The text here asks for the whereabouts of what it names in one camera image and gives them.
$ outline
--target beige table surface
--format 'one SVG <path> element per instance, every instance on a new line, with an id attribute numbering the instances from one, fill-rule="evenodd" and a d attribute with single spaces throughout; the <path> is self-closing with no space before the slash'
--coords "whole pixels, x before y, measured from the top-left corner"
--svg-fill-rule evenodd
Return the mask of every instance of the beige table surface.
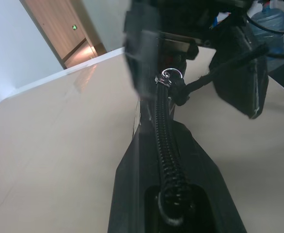
<path id="1" fill-rule="evenodd" d="M 212 55 L 201 49 L 186 82 Z M 122 56 L 4 100 L 0 233 L 107 232 L 137 100 Z M 263 114 L 249 120 L 210 84 L 175 118 L 218 164 L 248 232 L 284 232 L 284 89 L 270 80 Z"/>

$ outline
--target coiled cord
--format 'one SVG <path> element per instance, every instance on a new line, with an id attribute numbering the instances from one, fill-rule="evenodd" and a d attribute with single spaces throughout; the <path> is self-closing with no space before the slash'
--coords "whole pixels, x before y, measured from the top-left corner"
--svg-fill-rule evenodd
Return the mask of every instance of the coiled cord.
<path id="1" fill-rule="evenodd" d="M 183 172 L 169 119 L 168 87 L 157 84 L 155 103 L 156 141 L 161 179 L 158 206 L 163 220 L 171 226 L 183 223 L 191 203 L 190 187 Z"/>

